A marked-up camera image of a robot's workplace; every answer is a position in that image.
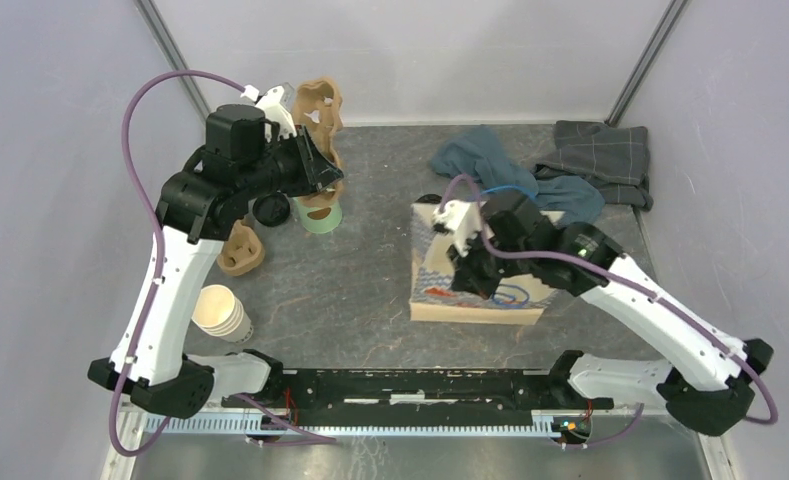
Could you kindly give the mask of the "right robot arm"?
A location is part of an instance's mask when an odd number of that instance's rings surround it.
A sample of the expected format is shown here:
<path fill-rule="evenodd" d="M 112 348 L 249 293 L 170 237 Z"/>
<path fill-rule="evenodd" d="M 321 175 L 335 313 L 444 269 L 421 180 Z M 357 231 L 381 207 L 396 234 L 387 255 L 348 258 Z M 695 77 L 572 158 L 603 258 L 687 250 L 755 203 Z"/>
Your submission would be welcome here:
<path fill-rule="evenodd" d="M 451 287 L 482 298 L 503 281 L 528 275 L 611 315 L 659 354 L 656 361 L 600 358 L 567 351 L 549 373 L 547 392 L 561 408 L 606 400 L 666 410 L 681 425 L 720 436 L 749 419 L 774 351 L 711 325 L 661 288 L 597 227 L 559 226 L 527 197 L 449 200 L 432 224 L 451 237 Z"/>

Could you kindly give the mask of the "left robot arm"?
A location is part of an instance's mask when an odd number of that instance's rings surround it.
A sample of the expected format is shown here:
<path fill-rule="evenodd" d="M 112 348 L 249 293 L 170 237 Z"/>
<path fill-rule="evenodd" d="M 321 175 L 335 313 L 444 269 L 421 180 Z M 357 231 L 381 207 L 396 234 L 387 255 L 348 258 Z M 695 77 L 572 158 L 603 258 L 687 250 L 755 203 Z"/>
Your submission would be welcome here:
<path fill-rule="evenodd" d="M 251 202 L 312 195 L 343 177 L 302 125 L 252 105 L 212 112 L 204 144 L 164 183 L 150 212 L 160 232 L 135 310 L 112 355 L 91 362 L 89 379 L 172 418 L 239 393 L 260 407 L 276 405 L 284 394 L 281 362 L 253 350 L 186 355 L 188 325 L 209 270 Z"/>

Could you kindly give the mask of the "black plastic cup lid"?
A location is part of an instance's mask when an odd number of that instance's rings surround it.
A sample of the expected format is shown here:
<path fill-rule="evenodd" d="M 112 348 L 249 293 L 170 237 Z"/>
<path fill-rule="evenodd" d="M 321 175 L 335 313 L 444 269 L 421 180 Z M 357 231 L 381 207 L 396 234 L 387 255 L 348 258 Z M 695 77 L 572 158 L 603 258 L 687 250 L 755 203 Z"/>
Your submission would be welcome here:
<path fill-rule="evenodd" d="M 417 198 L 414 203 L 415 204 L 425 204 L 425 205 L 439 205 L 441 203 L 442 197 L 438 194 L 424 194 Z"/>

